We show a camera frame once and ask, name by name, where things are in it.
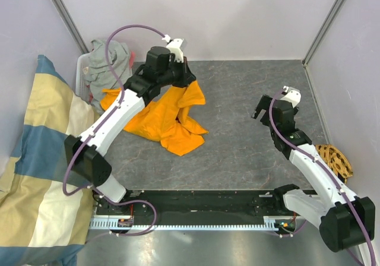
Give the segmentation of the orange t shirt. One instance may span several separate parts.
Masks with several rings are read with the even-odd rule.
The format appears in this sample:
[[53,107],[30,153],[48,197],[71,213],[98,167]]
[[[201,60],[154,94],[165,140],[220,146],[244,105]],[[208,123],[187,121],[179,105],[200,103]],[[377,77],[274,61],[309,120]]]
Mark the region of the orange t shirt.
[[135,115],[123,130],[159,142],[167,151],[183,156],[205,143],[203,135],[208,131],[189,116],[193,106],[205,104],[197,81],[184,88],[171,86],[158,101],[152,101]]

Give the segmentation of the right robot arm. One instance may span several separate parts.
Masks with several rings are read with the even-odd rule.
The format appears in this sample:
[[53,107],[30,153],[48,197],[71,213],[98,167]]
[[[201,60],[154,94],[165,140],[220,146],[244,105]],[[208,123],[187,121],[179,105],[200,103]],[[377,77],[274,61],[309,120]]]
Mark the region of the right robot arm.
[[322,240],[333,252],[363,243],[375,236],[375,204],[369,197],[359,197],[327,166],[310,138],[295,126],[300,98],[282,92],[276,100],[263,95],[252,115],[269,127],[275,148],[308,180],[319,196],[312,198],[296,185],[276,189],[272,199],[277,214],[289,211],[301,215],[319,230]]

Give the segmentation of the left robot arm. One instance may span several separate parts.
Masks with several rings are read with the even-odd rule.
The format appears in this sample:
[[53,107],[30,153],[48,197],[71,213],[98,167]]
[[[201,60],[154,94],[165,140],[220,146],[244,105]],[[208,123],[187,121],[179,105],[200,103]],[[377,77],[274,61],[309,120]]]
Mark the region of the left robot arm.
[[79,137],[66,138],[67,171],[83,177],[88,187],[110,200],[109,206],[116,214],[128,212],[128,191],[112,175],[105,154],[125,125],[160,94],[162,87],[184,88],[195,79],[177,39],[165,47],[152,47],[145,63],[127,79],[107,111]]

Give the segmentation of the pink red garment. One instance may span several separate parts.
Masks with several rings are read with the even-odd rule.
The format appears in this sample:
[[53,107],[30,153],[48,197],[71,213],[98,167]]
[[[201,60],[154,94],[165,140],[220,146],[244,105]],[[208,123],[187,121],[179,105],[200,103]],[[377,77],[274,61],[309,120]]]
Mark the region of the pink red garment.
[[129,57],[129,68],[132,69],[132,66],[135,61],[136,54],[134,51],[130,51],[130,57]]

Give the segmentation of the grey t shirt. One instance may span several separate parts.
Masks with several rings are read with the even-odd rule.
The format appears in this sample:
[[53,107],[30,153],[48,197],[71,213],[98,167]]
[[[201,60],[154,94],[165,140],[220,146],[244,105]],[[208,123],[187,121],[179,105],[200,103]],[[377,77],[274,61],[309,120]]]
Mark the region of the grey t shirt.
[[110,41],[108,46],[102,39],[94,39],[91,44],[93,50],[88,58],[88,72],[84,79],[93,96],[91,104],[102,114],[100,101],[105,96],[103,90],[119,88],[116,77],[125,83],[132,76],[132,70],[129,68],[130,49],[126,43],[115,40]]

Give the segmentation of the white plastic basket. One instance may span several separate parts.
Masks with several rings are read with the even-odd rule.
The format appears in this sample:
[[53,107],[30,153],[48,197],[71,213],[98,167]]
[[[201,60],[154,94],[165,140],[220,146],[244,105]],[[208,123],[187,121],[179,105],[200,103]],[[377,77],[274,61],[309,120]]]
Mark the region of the white plastic basket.
[[75,93],[82,100],[90,103],[90,88],[86,85],[84,76],[88,72],[88,58],[90,53],[81,55],[77,60]]

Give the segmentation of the blue yellow striped pillow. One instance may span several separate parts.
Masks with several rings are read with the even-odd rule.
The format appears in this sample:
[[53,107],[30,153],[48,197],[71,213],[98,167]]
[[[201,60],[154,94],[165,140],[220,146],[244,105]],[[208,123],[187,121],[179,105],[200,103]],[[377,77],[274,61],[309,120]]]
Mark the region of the blue yellow striped pillow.
[[64,141],[98,117],[39,55],[22,135],[1,176],[2,265],[77,263],[93,197],[80,176],[65,178]]

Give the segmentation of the left aluminium frame post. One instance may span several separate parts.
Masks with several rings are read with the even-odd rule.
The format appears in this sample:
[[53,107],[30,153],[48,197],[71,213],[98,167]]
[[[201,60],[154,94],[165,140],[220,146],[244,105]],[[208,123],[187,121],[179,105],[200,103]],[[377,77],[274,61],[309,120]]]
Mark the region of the left aluminium frame post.
[[66,28],[68,29],[71,37],[73,38],[74,42],[78,46],[80,52],[82,54],[89,53],[89,49],[79,31],[77,26],[75,25],[74,20],[72,19],[65,3],[63,0],[51,0],[54,4],[58,14],[62,18],[62,21],[64,22]]

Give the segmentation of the aluminium frame post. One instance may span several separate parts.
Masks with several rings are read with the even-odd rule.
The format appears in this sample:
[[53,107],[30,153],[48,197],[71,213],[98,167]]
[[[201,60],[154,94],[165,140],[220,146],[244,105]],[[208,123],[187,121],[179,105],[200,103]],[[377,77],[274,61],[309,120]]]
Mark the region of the aluminium frame post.
[[322,43],[323,39],[327,35],[330,27],[332,26],[333,22],[337,18],[340,10],[342,9],[344,3],[346,0],[335,0],[325,17],[320,29],[318,30],[314,40],[312,41],[305,57],[302,60],[303,67],[306,68],[310,61],[312,60],[314,54],[316,53],[317,49],[319,48],[320,44]]
[[74,20],[72,19],[65,3],[63,0],[51,0],[54,4],[58,14],[62,18],[62,21],[64,22],[66,28],[68,29],[71,37],[73,38],[74,42],[78,46],[80,52],[82,54],[89,53],[89,49],[79,31],[77,26],[75,25]]

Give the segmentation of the right aluminium frame post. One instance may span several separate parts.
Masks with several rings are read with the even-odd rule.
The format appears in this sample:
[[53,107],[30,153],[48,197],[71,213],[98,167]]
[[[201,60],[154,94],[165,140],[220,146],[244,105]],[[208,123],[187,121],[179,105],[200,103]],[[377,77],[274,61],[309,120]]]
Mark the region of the right aluminium frame post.
[[317,49],[319,48],[320,44],[322,43],[323,39],[327,35],[330,27],[332,26],[333,22],[337,18],[340,10],[342,9],[344,3],[346,0],[335,0],[325,17],[320,29],[318,30],[314,40],[312,41],[305,57],[302,60],[303,67],[306,68],[310,61],[312,60],[314,54],[316,53]]

